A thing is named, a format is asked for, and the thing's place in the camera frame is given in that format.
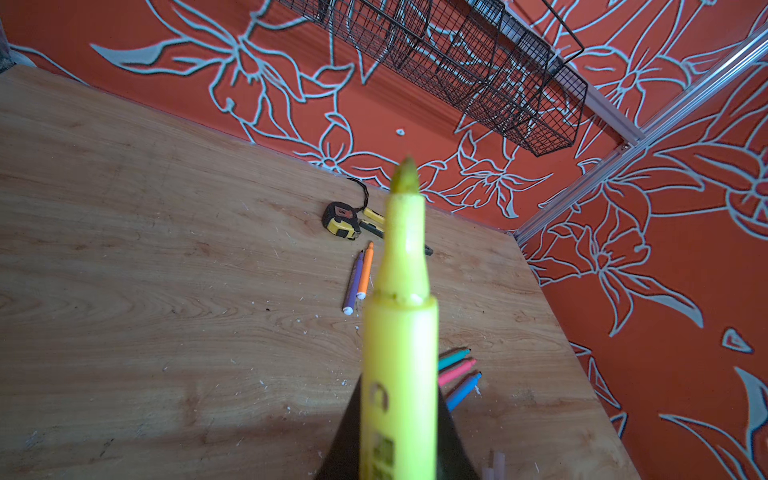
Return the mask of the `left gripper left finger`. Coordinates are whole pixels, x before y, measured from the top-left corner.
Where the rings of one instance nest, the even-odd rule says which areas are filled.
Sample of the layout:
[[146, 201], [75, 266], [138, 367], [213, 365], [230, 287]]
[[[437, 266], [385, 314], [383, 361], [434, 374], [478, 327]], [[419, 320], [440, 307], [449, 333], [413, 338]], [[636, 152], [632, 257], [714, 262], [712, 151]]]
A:
[[315, 479], [359, 479], [361, 383], [359, 377], [330, 449]]

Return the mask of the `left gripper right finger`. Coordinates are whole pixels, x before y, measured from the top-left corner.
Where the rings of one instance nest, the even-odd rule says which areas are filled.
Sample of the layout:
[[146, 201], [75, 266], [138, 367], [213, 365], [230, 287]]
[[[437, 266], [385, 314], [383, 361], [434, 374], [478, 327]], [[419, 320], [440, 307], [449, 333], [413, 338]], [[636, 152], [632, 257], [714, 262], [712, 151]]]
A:
[[437, 475], [438, 480], [479, 480], [469, 459], [451, 413], [438, 392]]

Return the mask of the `clear pen cap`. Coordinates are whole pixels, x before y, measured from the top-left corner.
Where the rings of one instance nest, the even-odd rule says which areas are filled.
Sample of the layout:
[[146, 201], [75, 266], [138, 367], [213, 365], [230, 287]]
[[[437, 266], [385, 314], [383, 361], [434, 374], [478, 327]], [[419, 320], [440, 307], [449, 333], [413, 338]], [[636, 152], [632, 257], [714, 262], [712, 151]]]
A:
[[505, 480], [506, 479], [506, 456], [500, 451], [493, 451], [491, 463], [481, 470], [482, 480]]

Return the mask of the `yellow marker pen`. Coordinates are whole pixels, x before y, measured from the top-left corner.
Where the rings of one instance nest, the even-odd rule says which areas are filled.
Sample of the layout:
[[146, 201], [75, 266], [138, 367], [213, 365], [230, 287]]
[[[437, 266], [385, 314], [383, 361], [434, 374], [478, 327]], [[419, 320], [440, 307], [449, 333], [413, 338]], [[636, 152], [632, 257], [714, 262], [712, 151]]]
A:
[[392, 178], [383, 253], [363, 308], [362, 479], [433, 479], [437, 472], [439, 320], [425, 213], [419, 173], [407, 158]]

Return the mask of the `orange marker pen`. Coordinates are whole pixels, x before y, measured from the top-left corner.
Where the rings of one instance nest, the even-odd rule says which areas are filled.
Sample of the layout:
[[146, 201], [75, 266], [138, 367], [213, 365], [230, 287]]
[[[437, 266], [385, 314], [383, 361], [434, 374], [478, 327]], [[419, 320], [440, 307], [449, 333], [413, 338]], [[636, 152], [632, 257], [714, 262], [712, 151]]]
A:
[[366, 249], [362, 252], [362, 267], [360, 270], [360, 281], [358, 286], [357, 298], [364, 300], [367, 296], [368, 285], [370, 281], [373, 257], [374, 257], [374, 243], [370, 241]]

